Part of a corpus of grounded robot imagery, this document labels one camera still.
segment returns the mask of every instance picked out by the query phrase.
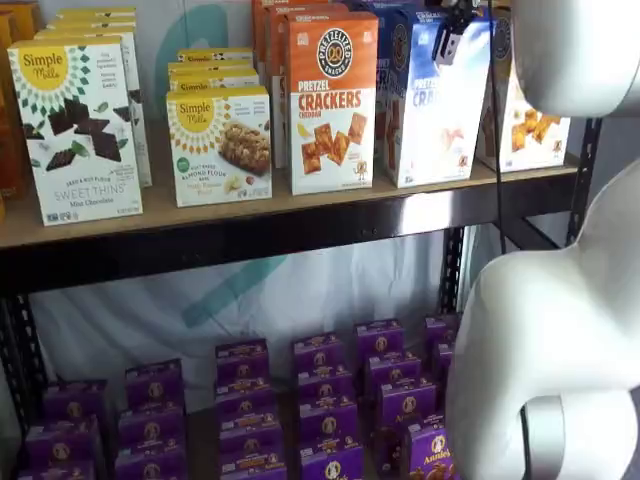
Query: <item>snack box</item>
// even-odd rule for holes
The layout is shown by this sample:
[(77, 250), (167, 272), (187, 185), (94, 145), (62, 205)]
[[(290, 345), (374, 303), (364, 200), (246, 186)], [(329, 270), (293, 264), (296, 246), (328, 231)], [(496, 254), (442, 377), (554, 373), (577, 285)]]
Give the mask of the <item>snack box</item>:
[(269, 375), (269, 351), (264, 338), (216, 345), (218, 382)]
[(170, 62), (167, 65), (169, 75), (190, 75), (199, 72), (217, 70), (237, 70), (251, 68), (251, 60), (209, 60), (208, 62)]
[(351, 395), (299, 401), (300, 440), (358, 435), (358, 405)]
[(478, 10), (452, 65), (432, 59), (445, 10), (394, 15), (384, 164), (398, 187), (471, 175), (489, 68), (489, 21)]
[(174, 402), (184, 405), (184, 383), (180, 359), (174, 358), (166, 362), (127, 369), (125, 389), (129, 408), (157, 402)]
[(282, 426), (275, 405), (253, 415), (235, 413), (220, 418), (220, 453), (242, 450), (248, 454), (278, 443), (282, 443)]
[(147, 143), (147, 131), (142, 108), (143, 95), (140, 90), (140, 78), (138, 76), (138, 60), (136, 56), (135, 28), (134, 27), (106, 27), (106, 28), (58, 28), (45, 29), (36, 34), (36, 40), (50, 40), (68, 37), (104, 37), (117, 36), (122, 41), (122, 56), (124, 71), (127, 79), (129, 98), (131, 99), (131, 113), (125, 113), (123, 119), (131, 122), (133, 137), (135, 140), (136, 161), (138, 164), (138, 176), (140, 185), (148, 187), (152, 185), (151, 167), (149, 163), (149, 146)]
[(91, 462), (66, 462), (18, 474), (18, 480), (95, 480), (95, 478), (96, 474)]
[[(542, 114), (526, 101), (520, 89), (511, 51), (511, 11), (508, 7), (494, 8), (493, 15), (496, 29), (496, 93), (500, 108), (498, 129), (502, 132), (498, 139), (501, 171), (515, 172), (560, 166), (564, 163), (571, 120)], [(489, 78), (482, 106), (478, 158), (495, 169), (491, 92), (492, 84)]]
[(120, 414), (120, 445), (164, 438), (184, 438), (184, 409), (173, 402), (143, 405)]
[(120, 38), (18, 42), (9, 58), (44, 224), (142, 213)]
[(344, 364), (344, 345), (335, 332), (296, 340), (293, 342), (293, 361), (296, 372)]
[(371, 187), (378, 19), (369, 12), (288, 19), (291, 191)]
[(0, 10), (13, 14), (18, 29), (16, 40), (31, 40), (38, 30), (44, 28), (38, 2), (2, 2)]
[(178, 207), (271, 198), (264, 87), (170, 92), (167, 113)]
[(372, 355), (367, 361), (365, 372), (365, 391), (367, 397), (376, 400), (380, 385), (402, 378), (420, 375), (420, 359), (408, 351), (387, 352)]
[(357, 436), (302, 442), (300, 480), (363, 480), (363, 448)]
[(253, 63), (251, 48), (183, 48), (178, 50), (179, 62), (208, 62), (210, 60), (249, 60)]
[(236, 88), (260, 86), (258, 74), (253, 68), (213, 70), (169, 76), (172, 92), (194, 92), (208, 88)]
[(142, 442), (120, 450), (116, 479), (186, 476), (187, 455), (181, 438)]
[(400, 478), (460, 480), (449, 450), (442, 415), (409, 425), (403, 434), (401, 449)]
[(347, 367), (338, 363), (298, 373), (298, 398), (353, 395), (353, 379)]
[(36, 423), (29, 428), (25, 446), (32, 467), (92, 461), (98, 476), (104, 478), (105, 461), (95, 417)]
[(364, 367), (367, 357), (404, 348), (404, 328), (395, 319), (377, 320), (354, 327), (358, 367)]
[(282, 444), (267, 445), (258, 451), (237, 451), (220, 455), (220, 480), (255, 478), (286, 480), (287, 465)]
[(215, 390), (214, 404), (218, 414), (246, 413), (259, 407), (274, 405), (276, 401), (268, 378), (240, 379)]

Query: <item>granola bar image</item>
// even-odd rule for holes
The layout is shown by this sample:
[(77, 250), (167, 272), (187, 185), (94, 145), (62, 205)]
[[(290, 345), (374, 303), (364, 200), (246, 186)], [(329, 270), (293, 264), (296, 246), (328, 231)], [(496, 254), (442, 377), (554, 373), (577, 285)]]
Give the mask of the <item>granola bar image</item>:
[(239, 122), (228, 122), (218, 152), (238, 168), (262, 176), (271, 168), (269, 137)]
[(336, 133), (336, 138), (333, 140), (333, 149), (329, 154), (329, 160), (335, 162), (337, 165), (342, 165), (350, 143), (351, 140), (349, 140), (349, 137), (344, 133)]
[(316, 142), (302, 144), (302, 166), (305, 175), (322, 170)]
[(367, 117), (357, 112), (351, 117), (351, 126), (349, 127), (349, 140), (360, 145), (364, 128), (367, 125)]
[(316, 136), (316, 145), (318, 148), (318, 155), (328, 155), (333, 148), (333, 135), (331, 133), (331, 125), (325, 123), (313, 129), (313, 133)]

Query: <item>orange cracker box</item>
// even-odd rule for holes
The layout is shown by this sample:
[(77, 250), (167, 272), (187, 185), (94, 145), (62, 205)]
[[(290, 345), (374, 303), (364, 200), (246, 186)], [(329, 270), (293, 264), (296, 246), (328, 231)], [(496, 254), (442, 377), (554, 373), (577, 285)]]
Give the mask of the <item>orange cracker box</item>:
[(5, 198), (23, 196), (29, 182), (26, 144), (6, 50), (19, 36), (14, 15), (0, 13), (0, 195)]
[(378, 18), (369, 12), (288, 18), (291, 191), (371, 187)]
[(0, 10), (13, 13), (18, 28), (17, 40), (31, 40), (38, 30), (44, 28), (38, 2), (2, 2)]
[(271, 94), (271, 144), (276, 168), (287, 165), (286, 112), (285, 112), (285, 28), (287, 14), (302, 12), (344, 11), (344, 3), (319, 3), (298, 6), (274, 6), (267, 8), (265, 38), (267, 45), (267, 89)]

